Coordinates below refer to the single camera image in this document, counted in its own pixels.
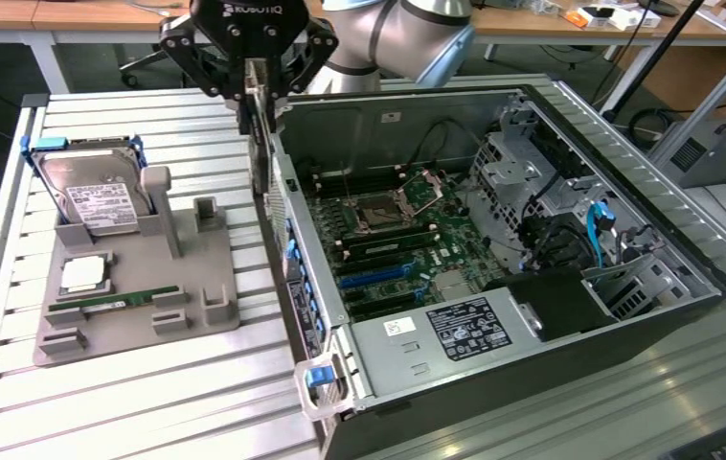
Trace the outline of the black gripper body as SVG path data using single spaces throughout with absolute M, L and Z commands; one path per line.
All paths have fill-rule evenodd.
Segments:
M 303 1 L 192 1 L 197 30 L 229 58 L 279 56 L 307 27 Z

